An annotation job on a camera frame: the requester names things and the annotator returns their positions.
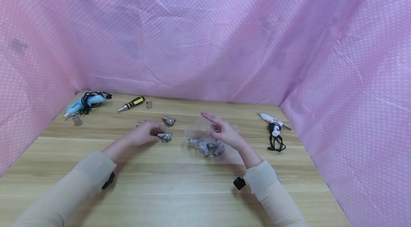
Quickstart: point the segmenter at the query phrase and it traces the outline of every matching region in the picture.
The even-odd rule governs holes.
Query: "screwdriver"
[[[139,96],[135,98],[134,100],[130,101],[129,103],[124,104],[121,108],[117,110],[118,113],[129,110],[130,108],[133,108],[134,106],[138,106],[141,103],[143,103],[146,99],[143,96]]]

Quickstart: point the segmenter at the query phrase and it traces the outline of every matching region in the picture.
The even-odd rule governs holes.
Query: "pink polka dot fabric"
[[[353,226],[407,226],[410,2],[0,0],[0,176],[83,89],[272,104]]]

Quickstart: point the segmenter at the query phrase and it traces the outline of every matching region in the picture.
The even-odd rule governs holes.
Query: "clear plastic bag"
[[[184,131],[183,138],[188,143],[198,149],[205,157],[211,158],[216,162],[225,164],[243,164],[240,154],[231,146],[211,138],[210,133],[213,129],[213,123],[203,116],[197,122]]]

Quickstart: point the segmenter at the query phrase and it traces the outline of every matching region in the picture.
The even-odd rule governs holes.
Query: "person's left hand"
[[[165,132],[163,125],[154,121],[142,122],[137,128],[127,133],[124,138],[130,141],[133,145],[141,145],[150,141],[160,141],[157,137],[159,132]]]

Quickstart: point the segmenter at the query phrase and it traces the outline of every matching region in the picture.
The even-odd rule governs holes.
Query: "beige sleeve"
[[[85,199],[100,192],[116,167],[101,152],[93,152],[34,202],[12,227],[62,227]]]
[[[262,203],[276,227],[305,227],[307,224],[287,190],[280,183],[277,173],[265,160],[247,169],[244,180],[251,192]]]

